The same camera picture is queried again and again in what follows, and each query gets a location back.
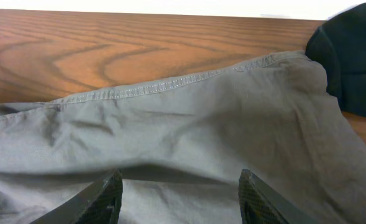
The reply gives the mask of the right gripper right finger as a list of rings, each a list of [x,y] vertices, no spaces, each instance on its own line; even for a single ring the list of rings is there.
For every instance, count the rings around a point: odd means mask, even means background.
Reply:
[[[243,224],[316,224],[251,170],[242,170],[238,195]]]

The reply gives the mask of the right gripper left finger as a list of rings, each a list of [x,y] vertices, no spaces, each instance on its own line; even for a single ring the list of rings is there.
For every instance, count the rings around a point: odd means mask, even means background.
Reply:
[[[32,224],[117,224],[122,193],[121,173],[114,170]]]

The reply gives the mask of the grey shorts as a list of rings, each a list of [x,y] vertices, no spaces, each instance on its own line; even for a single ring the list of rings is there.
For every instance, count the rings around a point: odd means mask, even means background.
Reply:
[[[366,223],[366,145],[325,69],[282,52],[182,77],[0,104],[0,223],[120,170],[122,223],[240,223],[249,169],[318,223]]]

